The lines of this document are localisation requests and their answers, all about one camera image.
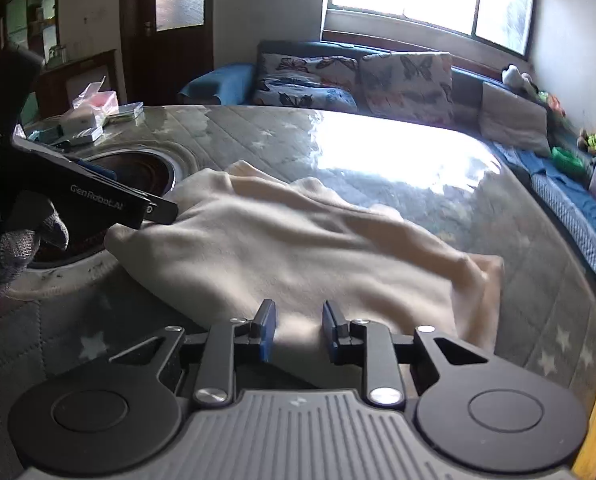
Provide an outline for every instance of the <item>white plush toy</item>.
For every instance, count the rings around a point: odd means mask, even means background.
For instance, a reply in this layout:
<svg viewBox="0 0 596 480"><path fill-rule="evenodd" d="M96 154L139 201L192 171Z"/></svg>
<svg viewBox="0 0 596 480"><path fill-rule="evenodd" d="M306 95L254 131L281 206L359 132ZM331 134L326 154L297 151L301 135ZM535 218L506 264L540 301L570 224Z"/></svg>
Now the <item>white plush toy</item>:
<svg viewBox="0 0 596 480"><path fill-rule="evenodd" d="M538 97L532 77L526 72L521 74L516 65L509 65L507 70L502 71L502 82L514 90L524 89L534 99Z"/></svg>

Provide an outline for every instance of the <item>green basket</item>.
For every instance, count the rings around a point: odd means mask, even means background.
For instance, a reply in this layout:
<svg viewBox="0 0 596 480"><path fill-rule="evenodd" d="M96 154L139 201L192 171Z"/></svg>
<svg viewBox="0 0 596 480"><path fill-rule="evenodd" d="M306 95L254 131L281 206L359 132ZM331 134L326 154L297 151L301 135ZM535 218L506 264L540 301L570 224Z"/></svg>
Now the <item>green basket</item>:
<svg viewBox="0 0 596 480"><path fill-rule="evenodd" d="M552 162L556 168L572 178L581 177L587 173L585 163L562 148L552 148Z"/></svg>

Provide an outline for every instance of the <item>cloth fold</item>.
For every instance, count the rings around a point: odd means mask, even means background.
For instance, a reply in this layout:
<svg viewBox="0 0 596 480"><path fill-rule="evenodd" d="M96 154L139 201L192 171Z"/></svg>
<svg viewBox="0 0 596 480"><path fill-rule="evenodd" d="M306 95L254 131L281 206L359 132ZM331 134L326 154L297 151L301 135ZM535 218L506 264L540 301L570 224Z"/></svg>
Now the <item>cloth fold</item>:
<svg viewBox="0 0 596 480"><path fill-rule="evenodd" d="M502 259L457 251L383 205L353 206L315 178L286 184L244 161L168 195L171 226L115 225L105 247L139 283L208 328L278 307L272 362L319 387L348 387L320 334L322 304L412 333L430 324L492 351Z"/></svg>

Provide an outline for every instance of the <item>sofa armrest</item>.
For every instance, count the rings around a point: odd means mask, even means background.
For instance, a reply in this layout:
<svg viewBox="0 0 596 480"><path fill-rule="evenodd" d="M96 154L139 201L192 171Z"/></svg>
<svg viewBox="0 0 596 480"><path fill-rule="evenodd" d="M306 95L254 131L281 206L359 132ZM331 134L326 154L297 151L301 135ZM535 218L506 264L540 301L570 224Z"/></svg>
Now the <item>sofa armrest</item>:
<svg viewBox="0 0 596 480"><path fill-rule="evenodd" d="M185 105L239 105L246 101L254 81L256 66L234 63L201 75L178 92Z"/></svg>

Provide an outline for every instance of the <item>black device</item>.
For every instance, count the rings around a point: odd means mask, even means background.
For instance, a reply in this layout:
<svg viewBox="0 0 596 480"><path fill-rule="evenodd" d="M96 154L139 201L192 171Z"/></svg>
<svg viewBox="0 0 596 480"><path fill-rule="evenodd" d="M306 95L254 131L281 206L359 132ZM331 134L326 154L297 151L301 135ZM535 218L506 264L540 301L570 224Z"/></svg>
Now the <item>black device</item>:
<svg viewBox="0 0 596 480"><path fill-rule="evenodd" d="M14 135L20 111L42 69L36 54L7 46L0 52L0 207L11 206L21 190L48 197L60 213L83 215L139 228L143 220L170 224L178 206L124 186L45 146Z"/></svg>
<svg viewBox="0 0 596 480"><path fill-rule="evenodd" d="M568 390L430 326L392 334L331 302L322 322L331 361L362 367L360 390L236 398L235 365L268 360L265 300L253 320L169 326L23 394L8 421L20 479L575 478L587 417Z"/></svg>

